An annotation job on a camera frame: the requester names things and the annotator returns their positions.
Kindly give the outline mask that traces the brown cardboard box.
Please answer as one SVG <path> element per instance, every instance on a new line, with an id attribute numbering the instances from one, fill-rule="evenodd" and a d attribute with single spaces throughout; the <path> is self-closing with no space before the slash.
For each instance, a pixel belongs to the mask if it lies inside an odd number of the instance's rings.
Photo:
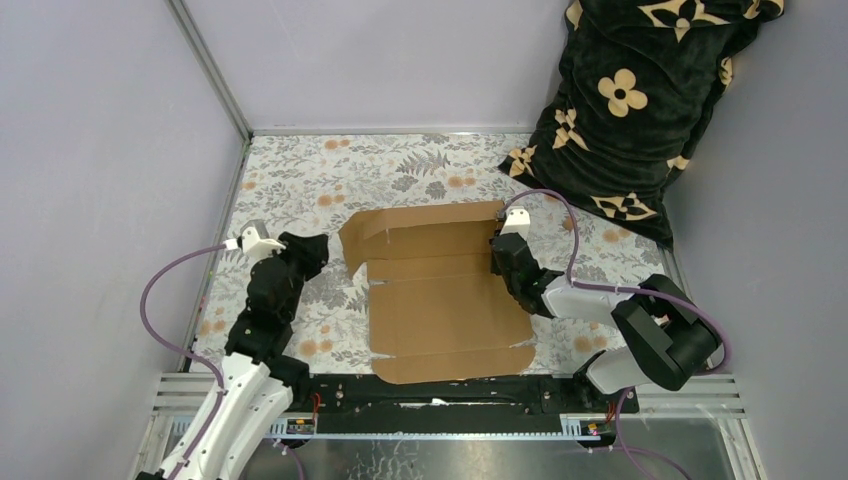
<path id="1" fill-rule="evenodd" d="M 366 270 L 374 373 L 390 384 L 517 375 L 533 361 L 530 316 L 493 274 L 501 201 L 353 214 L 339 238 Z"/>

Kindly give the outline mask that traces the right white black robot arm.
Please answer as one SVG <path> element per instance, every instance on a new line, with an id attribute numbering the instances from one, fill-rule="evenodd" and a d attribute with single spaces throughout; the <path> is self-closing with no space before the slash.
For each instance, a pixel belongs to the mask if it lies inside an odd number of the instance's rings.
<path id="1" fill-rule="evenodd" d="M 579 319 L 618 330 L 621 347 L 594 354 L 576 372 L 575 402 L 597 412 L 628 387 L 654 384 L 680 390 L 707 370 L 723 345 L 721 334 L 668 277 L 653 274 L 637 286 L 590 284 L 542 268 L 517 233 L 490 241 L 493 271 L 521 308 L 548 319 Z"/>

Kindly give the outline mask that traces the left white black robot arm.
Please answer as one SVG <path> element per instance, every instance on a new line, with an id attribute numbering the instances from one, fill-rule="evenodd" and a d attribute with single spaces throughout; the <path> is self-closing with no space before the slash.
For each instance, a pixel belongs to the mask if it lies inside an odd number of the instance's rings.
<path id="1" fill-rule="evenodd" d="M 237 479 L 276 419 L 307 404 L 309 366 L 286 355 L 285 349 L 303 288 L 327 265 L 328 243 L 325 234 L 284 232 L 271 238 L 250 226 L 235 238 L 179 257 L 148 281 L 139 305 L 144 328 L 167 349 L 206 366 L 214 384 L 180 442 L 159 467 L 139 472 L 138 478 Z M 155 283 L 180 263 L 233 250 L 253 262 L 247 299 L 228 334 L 222 360 L 213 363 L 156 332 L 147 316 L 147 300 Z"/>

